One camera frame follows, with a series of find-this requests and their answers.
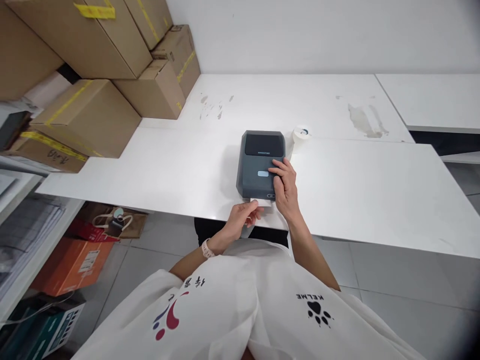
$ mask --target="white watch strap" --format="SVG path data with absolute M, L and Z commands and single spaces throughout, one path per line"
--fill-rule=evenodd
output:
M 210 238 L 208 238 L 207 240 L 205 240 L 204 242 L 202 242 L 201 244 L 201 251 L 203 252 L 203 256 L 206 257 L 207 259 L 209 258 L 213 258 L 215 257 L 216 255 L 214 254 L 214 252 L 212 250 L 209 249 L 209 247 L 207 246 L 207 241 L 210 240 Z

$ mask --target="white table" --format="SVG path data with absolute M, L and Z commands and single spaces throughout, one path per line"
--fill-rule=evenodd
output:
M 203 74 L 178 120 L 145 118 L 140 127 L 286 135 L 297 125 L 319 138 L 414 142 L 374 75 Z
M 292 163 L 313 234 L 480 258 L 480 217 L 432 147 L 410 143 L 373 80 L 202 75 L 177 121 L 144 119 L 120 159 L 92 157 L 79 174 L 51 174 L 38 192 L 226 220 L 242 201 L 235 181 L 244 131 L 289 137 L 303 123 L 314 137 Z M 353 126 L 348 104 L 372 102 L 388 136 L 367 138 Z M 275 206 L 258 225 L 287 228 Z
M 480 134 L 480 74 L 377 74 L 409 130 Z

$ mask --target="stack of paper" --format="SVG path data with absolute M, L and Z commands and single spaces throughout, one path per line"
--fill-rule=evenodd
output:
M 13 264 L 0 273 L 0 299 L 5 295 L 25 265 L 35 255 L 64 213 L 62 204 L 51 196 L 27 197 L 0 225 L 2 259 Z

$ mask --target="floor tile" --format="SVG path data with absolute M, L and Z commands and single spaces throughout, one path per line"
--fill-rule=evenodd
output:
M 437 256 L 455 292 L 458 306 L 480 311 L 480 259 L 447 254 Z
M 350 248 L 359 289 L 458 306 L 437 254 L 358 242 Z
M 194 218 L 165 212 L 148 216 L 140 239 L 130 246 L 185 256 L 199 247 Z
M 132 239 L 122 239 L 118 241 L 117 244 L 129 247 L 131 242 Z
M 480 176 L 471 164 L 446 162 L 446 167 L 465 195 L 480 194 Z
M 354 297 L 360 299 L 362 301 L 362 295 L 360 294 L 359 289 L 355 289 L 352 287 L 346 287 L 346 286 L 340 286 L 340 290 L 342 293 L 348 294 L 348 295 L 353 295 Z
M 129 247 L 121 264 L 110 294 L 106 299 L 96 327 L 127 297 L 141 282 L 159 269 L 170 270 L 182 256 Z
M 428 360 L 456 359 L 479 314 L 431 302 L 361 290 L 363 303 Z
M 115 277 L 127 254 L 128 247 L 120 244 L 114 244 L 108 258 L 103 265 L 101 273 L 95 284 L 81 288 L 79 293 L 86 300 L 86 304 L 81 312 L 75 328 L 68 340 L 74 346 L 70 348 L 79 348 L 90 337 L 95 329 L 95 324 L 102 312 L 104 303 L 107 300 L 110 289 L 114 284 Z
M 479 195 L 470 195 L 468 197 L 468 200 L 470 200 L 470 203 L 473 205 L 476 212 L 480 215 L 480 194 Z
M 349 242 L 313 237 L 339 285 L 358 288 Z

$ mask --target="white label paper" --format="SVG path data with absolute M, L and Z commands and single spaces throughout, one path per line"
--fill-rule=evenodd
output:
M 83 260 L 83 263 L 80 266 L 80 270 L 78 270 L 79 273 L 84 273 L 93 268 L 95 264 L 95 260 L 97 259 L 97 256 L 99 255 L 100 250 L 95 250 L 95 251 L 89 251 L 88 254 L 85 257 L 85 260 Z

